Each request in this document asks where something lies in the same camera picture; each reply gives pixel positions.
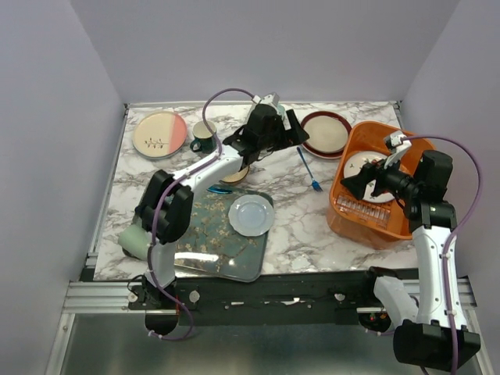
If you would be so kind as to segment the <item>white strawberry pattern plate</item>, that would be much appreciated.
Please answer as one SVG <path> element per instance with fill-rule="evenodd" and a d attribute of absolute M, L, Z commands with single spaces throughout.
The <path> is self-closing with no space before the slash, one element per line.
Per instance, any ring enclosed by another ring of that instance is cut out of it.
<path fill-rule="evenodd" d="M 345 162 L 343 169 L 343 178 L 353 177 L 359 174 L 362 167 L 366 163 L 379 162 L 385 159 L 386 156 L 379 152 L 363 151 L 353 153 L 349 159 Z M 372 196 L 373 190 L 375 188 L 375 180 L 371 180 L 365 188 L 365 194 L 363 200 L 366 202 L 371 202 L 374 204 L 382 204 L 391 202 L 395 197 L 391 193 L 383 193 L 377 197 Z"/>

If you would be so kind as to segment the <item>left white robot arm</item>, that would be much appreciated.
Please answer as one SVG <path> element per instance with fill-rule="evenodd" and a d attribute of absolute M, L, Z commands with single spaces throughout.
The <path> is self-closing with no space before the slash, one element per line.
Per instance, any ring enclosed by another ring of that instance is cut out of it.
<path fill-rule="evenodd" d="M 167 173 L 155 172 L 134 212 L 134 224 L 149 239 L 145 277 L 151 284 L 147 300 L 157 309 L 180 301 L 173 296 L 174 254 L 177 241 L 191 221 L 197 193 L 258 161 L 262 152 L 278 152 L 309 139 L 292 109 L 280 114 L 267 104 L 257 104 L 246 123 L 226 137 L 215 152 L 195 164 Z"/>

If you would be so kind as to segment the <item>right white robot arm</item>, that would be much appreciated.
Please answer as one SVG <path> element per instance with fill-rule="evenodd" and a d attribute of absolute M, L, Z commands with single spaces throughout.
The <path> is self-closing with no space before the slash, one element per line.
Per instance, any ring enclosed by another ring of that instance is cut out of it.
<path fill-rule="evenodd" d="M 373 195 L 388 192 L 403 201 L 417 254 L 419 299 L 397 277 L 377 270 L 360 285 L 359 296 L 367 305 L 383 304 L 400 363 L 455 374 L 480 350 L 480 335 L 469 330 L 459 300 L 453 250 L 458 224 L 454 206 L 444 200 L 451 173 L 450 156 L 426 150 L 413 175 L 383 159 L 365 163 L 341 184 L 357 199 L 373 183 Z"/>

